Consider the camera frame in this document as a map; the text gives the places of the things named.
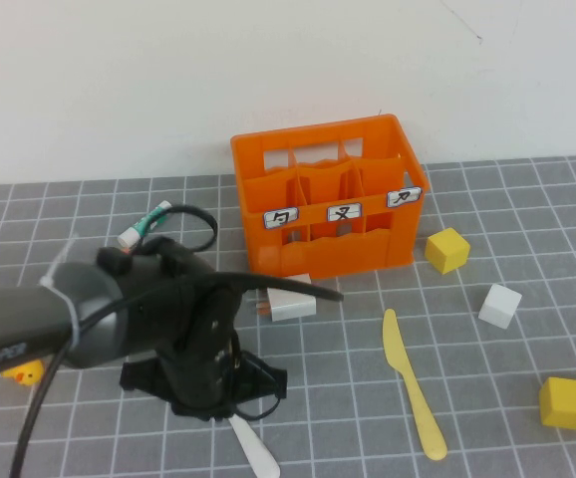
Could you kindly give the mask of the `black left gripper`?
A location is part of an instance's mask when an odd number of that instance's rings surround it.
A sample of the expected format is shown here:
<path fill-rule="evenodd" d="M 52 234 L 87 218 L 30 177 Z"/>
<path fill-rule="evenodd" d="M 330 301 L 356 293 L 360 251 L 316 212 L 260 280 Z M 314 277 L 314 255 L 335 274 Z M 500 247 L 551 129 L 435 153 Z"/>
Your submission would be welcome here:
<path fill-rule="evenodd" d="M 240 404 L 287 396 L 287 371 L 240 347 L 234 318 L 241 296 L 216 288 L 193 307 L 187 335 L 165 343 L 155 357 L 123 366 L 120 386 L 159 398 L 175 416 L 221 421 Z"/>

